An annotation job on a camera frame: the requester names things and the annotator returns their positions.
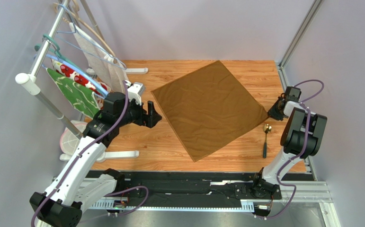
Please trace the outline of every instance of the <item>teal hanger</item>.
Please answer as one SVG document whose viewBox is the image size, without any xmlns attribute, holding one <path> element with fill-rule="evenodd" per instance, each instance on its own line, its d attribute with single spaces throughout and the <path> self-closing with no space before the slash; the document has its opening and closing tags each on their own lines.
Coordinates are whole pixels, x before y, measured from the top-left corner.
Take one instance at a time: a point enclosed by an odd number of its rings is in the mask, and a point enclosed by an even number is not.
<svg viewBox="0 0 365 227">
<path fill-rule="evenodd" d="M 49 48 L 49 51 L 54 53 L 59 59 L 62 59 L 63 61 L 71 64 L 72 66 L 80 69 L 75 63 L 73 63 L 70 59 L 66 58 L 65 56 L 63 56 L 61 53 L 60 53 L 60 46 L 58 45 L 58 43 L 53 39 L 51 38 L 50 36 L 48 36 L 47 34 L 43 34 L 42 37 L 44 39 L 46 39 L 47 41 L 49 41 L 52 45 L 53 45 L 53 48 L 54 49 L 51 49 Z M 39 51 L 39 49 L 41 48 L 41 45 L 40 44 L 37 44 L 34 46 L 34 49 L 35 51 Z"/>
</svg>

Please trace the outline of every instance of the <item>wooden tabletop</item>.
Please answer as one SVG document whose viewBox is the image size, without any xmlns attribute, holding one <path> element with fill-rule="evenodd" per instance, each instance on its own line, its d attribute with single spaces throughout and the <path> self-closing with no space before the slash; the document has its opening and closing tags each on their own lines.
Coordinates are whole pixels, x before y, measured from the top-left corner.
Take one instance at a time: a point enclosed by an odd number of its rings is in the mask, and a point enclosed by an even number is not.
<svg viewBox="0 0 365 227">
<path fill-rule="evenodd" d="M 146 86 L 142 99 L 154 101 L 156 111 L 164 116 L 151 91 L 213 61 L 124 61 L 129 68 L 149 68 L 143 75 L 128 75 L 131 82 Z M 283 92 L 274 61 L 222 61 L 237 80 L 266 109 L 273 105 Z M 152 129 L 129 124 L 120 129 L 107 151 L 138 150 L 134 159 L 106 160 L 95 163 L 92 169 L 116 169 L 138 171 L 212 171 L 212 172 L 257 172 L 268 165 L 280 150 L 280 137 L 287 120 L 267 119 L 263 124 L 239 137 L 213 154 L 193 162 L 178 140 L 166 118 Z M 267 136 L 267 158 L 262 157 L 265 123 L 272 126 Z M 305 172 L 299 162 L 292 172 Z"/>
</svg>

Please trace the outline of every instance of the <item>gray wall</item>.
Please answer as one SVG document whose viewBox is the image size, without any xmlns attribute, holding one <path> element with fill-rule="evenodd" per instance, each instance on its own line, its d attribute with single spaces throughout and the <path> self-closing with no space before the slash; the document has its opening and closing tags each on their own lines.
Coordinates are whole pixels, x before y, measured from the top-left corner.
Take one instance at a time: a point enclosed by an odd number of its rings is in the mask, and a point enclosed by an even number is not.
<svg viewBox="0 0 365 227">
<path fill-rule="evenodd" d="M 51 2 L 0 1 L 0 226 L 29 226 L 30 196 L 43 191 L 63 167 L 59 161 L 63 125 L 14 80 L 18 73 L 29 71 L 34 44 L 53 23 Z M 63 50 L 85 65 L 84 55 L 77 59 L 73 49 Z M 41 70 L 37 84 L 59 109 L 77 118 L 46 71 Z"/>
<path fill-rule="evenodd" d="M 280 60 L 312 0 L 101 0 L 90 4 L 121 59 Z"/>
<path fill-rule="evenodd" d="M 365 1 L 326 0 L 289 61 L 290 84 L 322 79 L 307 104 L 328 117 L 317 175 L 328 182 L 342 226 L 365 226 Z M 306 97 L 318 84 L 301 87 Z"/>
</svg>

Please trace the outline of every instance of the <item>purple cable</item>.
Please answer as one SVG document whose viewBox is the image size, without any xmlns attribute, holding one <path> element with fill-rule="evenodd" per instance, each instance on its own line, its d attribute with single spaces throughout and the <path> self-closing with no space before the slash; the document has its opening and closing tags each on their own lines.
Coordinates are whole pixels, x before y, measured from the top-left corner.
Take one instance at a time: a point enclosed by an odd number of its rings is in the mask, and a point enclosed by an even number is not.
<svg viewBox="0 0 365 227">
<path fill-rule="evenodd" d="M 64 182 L 64 180 L 66 179 L 67 175 L 69 175 L 71 169 L 73 168 L 73 166 L 76 164 L 76 162 L 79 160 L 79 158 L 84 154 L 84 152 L 86 152 L 86 150 L 88 148 L 90 148 L 93 144 L 97 143 L 99 140 L 101 140 L 102 138 L 104 138 L 106 135 L 108 135 L 118 124 L 119 122 L 122 120 L 122 118 L 124 117 L 126 110 L 128 108 L 128 103 L 129 103 L 129 96 L 128 96 L 128 86 L 126 85 L 126 81 L 123 80 L 122 81 L 124 83 L 124 88 L 125 88 L 125 105 L 124 105 L 124 109 L 122 110 L 121 115 L 119 116 L 118 120 L 114 123 L 114 125 L 111 126 L 111 128 L 109 128 L 106 132 L 104 132 L 104 134 L 102 134 L 101 136 L 99 136 L 98 138 L 96 138 L 95 140 L 93 140 L 90 144 L 88 144 L 85 148 L 83 148 L 80 153 L 79 156 L 76 156 L 75 159 L 73 159 L 73 161 L 71 162 L 69 168 L 66 170 L 66 172 L 63 174 L 61 180 L 58 182 L 58 184 L 56 185 L 56 188 L 52 190 L 52 192 L 41 202 L 41 204 L 38 206 L 38 208 L 35 210 L 34 215 L 32 216 L 31 219 L 31 227 L 35 227 L 35 219 L 38 215 L 38 213 L 41 211 L 41 208 L 45 205 L 45 203 L 53 196 L 53 194 L 55 194 L 55 192 L 57 191 L 58 188 L 61 187 L 62 183 Z"/>
<path fill-rule="evenodd" d="M 319 80 L 319 79 L 308 79 L 308 80 L 305 80 L 305 81 L 303 81 L 303 82 L 300 82 L 300 83 L 298 83 L 298 84 L 294 85 L 294 87 L 297 87 L 297 86 L 299 86 L 300 84 L 304 84 L 304 83 L 307 83 L 307 82 L 319 82 L 319 83 L 321 83 L 321 89 L 320 89 L 317 93 L 315 93 L 314 95 L 312 95 L 312 96 L 310 96 L 310 97 L 306 98 L 305 100 L 302 100 L 302 101 L 301 101 L 302 103 L 304 103 L 304 102 L 306 102 L 306 101 L 308 101 L 308 100 L 310 100 L 310 99 L 312 99 L 312 98 L 316 97 L 319 93 L 321 93 L 321 91 L 322 91 L 322 90 L 324 89 L 324 87 L 325 87 L 324 82 L 322 82 L 322 81 L 321 81 L 321 80 Z"/>
<path fill-rule="evenodd" d="M 286 184 L 286 183 L 283 183 L 283 182 L 279 179 L 279 175 L 280 175 L 280 173 L 283 171 L 283 169 L 284 169 L 284 168 L 285 168 L 288 164 L 290 164 L 290 162 L 292 162 L 294 159 L 296 159 L 296 158 L 300 157 L 301 155 L 303 155 L 303 154 L 304 154 L 304 152 L 305 152 L 305 149 L 306 149 L 306 147 L 307 147 L 308 131 L 309 131 L 309 128 L 310 128 L 310 119 L 311 119 L 311 110 L 310 110 L 308 107 L 306 107 L 306 106 L 303 104 L 303 102 L 308 101 L 308 100 L 310 100 L 310 99 L 312 99 L 312 98 L 316 97 L 319 93 L 321 93 L 321 91 L 322 91 L 322 90 L 324 89 L 324 87 L 325 87 L 324 82 L 322 82 L 322 81 L 321 81 L 321 80 L 319 80 L 319 79 L 309 79 L 309 80 L 305 80 L 305 81 L 303 81 L 303 82 L 300 82 L 300 83 L 298 83 L 298 84 L 294 85 L 294 87 L 297 87 L 298 85 L 300 85 L 300 84 L 304 84 L 304 83 L 307 83 L 307 82 L 319 82 L 319 83 L 321 83 L 321 89 L 320 89 L 317 93 L 315 93 L 314 95 L 312 95 L 312 96 L 310 96 L 310 97 L 308 97 L 308 98 L 306 98 L 305 100 L 303 100 L 303 101 L 301 101 L 301 102 L 300 102 L 300 106 L 307 110 L 307 122 L 306 122 L 306 124 L 305 124 L 304 144 L 303 144 L 303 147 L 302 147 L 302 149 L 301 149 L 301 152 L 300 152 L 298 155 L 296 155 L 296 156 L 294 156 L 294 157 L 290 158 L 287 162 L 285 162 L 285 163 L 283 164 L 283 166 L 282 166 L 282 167 L 280 167 L 280 169 L 278 170 L 278 172 L 277 172 L 277 176 L 276 176 L 277 182 L 278 182 L 280 185 L 283 185 L 283 186 L 286 186 L 286 187 L 294 187 L 294 189 L 293 189 L 293 193 L 292 193 L 292 196 L 290 197 L 290 199 L 289 199 L 289 201 L 287 202 L 286 206 L 285 206 L 285 207 L 284 207 L 281 211 L 279 211 L 277 214 L 275 214 L 275 215 L 273 215 L 273 216 L 270 216 L 270 217 L 259 216 L 259 217 L 260 217 L 260 219 L 273 219 L 273 218 L 277 218 L 277 217 L 279 217 L 279 216 L 280 216 L 280 215 L 281 215 L 281 214 L 282 214 L 282 213 L 283 213 L 283 212 L 284 212 L 284 211 L 285 211 L 285 210 L 289 207 L 290 203 L 292 203 L 292 200 L 293 200 L 293 198 L 294 198 L 294 194 L 296 193 L 296 190 L 297 190 L 296 185 L 295 185 L 295 184 Z"/>
<path fill-rule="evenodd" d="M 123 194 L 125 192 L 130 192 L 130 191 L 133 191 L 135 189 L 139 189 L 139 188 L 143 188 L 146 190 L 146 196 L 144 197 L 143 201 L 137 205 L 135 208 L 127 211 L 127 212 L 124 212 L 124 213 L 119 213 L 118 216 L 122 216 L 122 215 L 127 215 L 127 214 L 130 214 L 134 211 L 136 211 L 137 209 L 139 209 L 147 200 L 148 196 L 149 196 L 149 189 L 146 187 L 146 186 L 136 186 L 136 187 L 133 187 L 133 188 L 129 188 L 129 189 L 126 189 L 126 190 L 123 190 L 123 191 L 120 191 L 120 192 L 115 192 L 115 193 L 110 193 L 110 194 L 107 194 L 105 195 L 105 197 L 108 197 L 108 196 L 116 196 L 116 195 L 120 195 L 120 194 Z M 102 214 L 102 215 L 98 215 L 98 216 L 95 216 L 93 218 L 90 218 L 88 220 L 85 220 L 85 221 L 81 221 L 80 223 L 85 223 L 85 222 L 89 222 L 89 221 L 92 221 L 92 220 L 95 220 L 97 218 L 101 218 L 101 217 L 106 217 L 108 216 L 108 214 Z"/>
</svg>

